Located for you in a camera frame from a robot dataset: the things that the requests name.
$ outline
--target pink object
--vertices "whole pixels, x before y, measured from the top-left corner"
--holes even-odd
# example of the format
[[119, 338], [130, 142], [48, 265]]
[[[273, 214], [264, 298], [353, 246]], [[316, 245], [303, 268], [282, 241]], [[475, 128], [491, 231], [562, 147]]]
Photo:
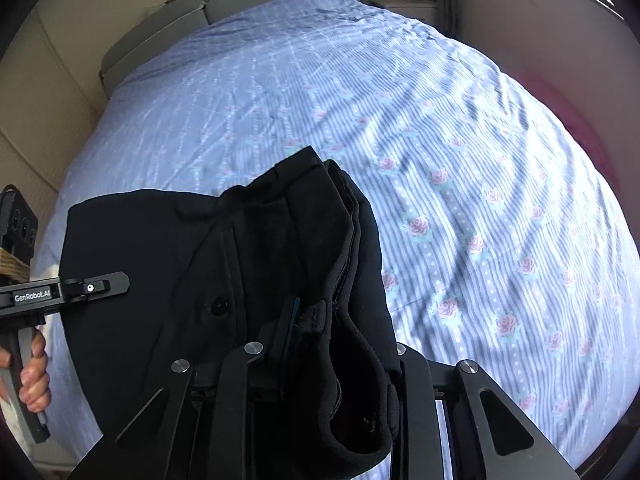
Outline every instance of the pink object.
[[481, 236], [475, 235], [468, 241], [466, 248], [471, 254], [480, 254], [484, 249], [484, 240]]
[[513, 314], [507, 314], [498, 321], [498, 334], [501, 336], [511, 335], [516, 331], [518, 319]]
[[575, 142], [589, 156], [596, 170], [606, 179], [614, 193], [620, 190], [620, 181], [609, 154], [600, 137], [591, 125], [580, 115], [580, 112], [559, 92], [547, 83], [530, 74], [510, 74], [538, 101], [551, 110]]
[[458, 302], [455, 298], [448, 298], [438, 305], [438, 316], [444, 319], [456, 317], [458, 314]]

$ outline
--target nightstand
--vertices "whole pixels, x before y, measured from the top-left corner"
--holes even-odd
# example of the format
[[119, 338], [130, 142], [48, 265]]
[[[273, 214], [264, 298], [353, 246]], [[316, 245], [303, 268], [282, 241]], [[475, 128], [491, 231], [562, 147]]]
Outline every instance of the nightstand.
[[427, 25], [436, 23], [436, 2], [429, 0], [372, 0], [380, 7], [401, 14], [406, 18], [420, 20]]

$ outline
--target folded black garment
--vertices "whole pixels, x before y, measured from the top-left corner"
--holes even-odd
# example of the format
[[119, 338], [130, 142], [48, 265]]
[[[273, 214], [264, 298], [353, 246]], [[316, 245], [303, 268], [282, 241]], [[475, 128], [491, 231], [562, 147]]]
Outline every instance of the folded black garment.
[[140, 190], [74, 206], [61, 277], [122, 270], [130, 279], [126, 295], [62, 313], [98, 425], [107, 430], [174, 359], [213, 363], [215, 384], [224, 357], [297, 297], [281, 430], [295, 477], [365, 472], [388, 455], [398, 426], [381, 266], [369, 202], [312, 148], [218, 198]]

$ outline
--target black button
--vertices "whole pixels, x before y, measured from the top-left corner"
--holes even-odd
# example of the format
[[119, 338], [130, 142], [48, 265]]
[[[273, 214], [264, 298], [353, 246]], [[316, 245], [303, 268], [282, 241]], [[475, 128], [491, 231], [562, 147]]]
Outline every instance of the black button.
[[209, 307], [210, 312], [214, 316], [224, 316], [229, 311], [229, 304], [224, 298], [217, 297]]

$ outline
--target camera lens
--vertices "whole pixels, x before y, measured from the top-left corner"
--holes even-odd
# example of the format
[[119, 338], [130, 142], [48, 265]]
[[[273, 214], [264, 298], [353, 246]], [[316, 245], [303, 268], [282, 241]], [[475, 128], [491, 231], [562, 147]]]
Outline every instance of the camera lens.
[[18, 229], [18, 225], [20, 225], [20, 211], [16, 209], [14, 213], [14, 219], [11, 220], [11, 228], [15, 231]]
[[25, 218], [20, 225], [20, 240], [27, 239], [27, 233], [29, 232], [29, 221]]

